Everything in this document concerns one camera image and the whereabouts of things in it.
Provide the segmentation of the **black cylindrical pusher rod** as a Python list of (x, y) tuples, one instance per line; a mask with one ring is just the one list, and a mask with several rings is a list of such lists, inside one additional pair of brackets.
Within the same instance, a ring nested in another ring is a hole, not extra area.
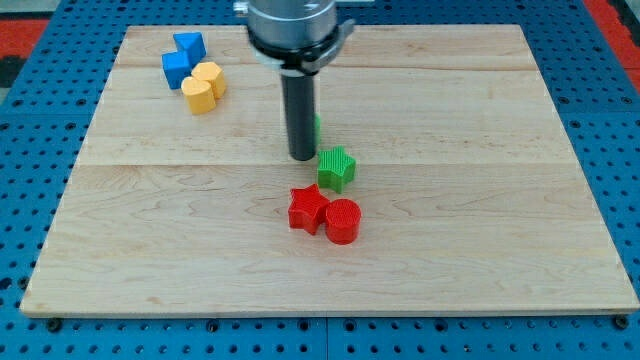
[(281, 76), (284, 114), (290, 156), (297, 161), (316, 153), (315, 94), (312, 76)]

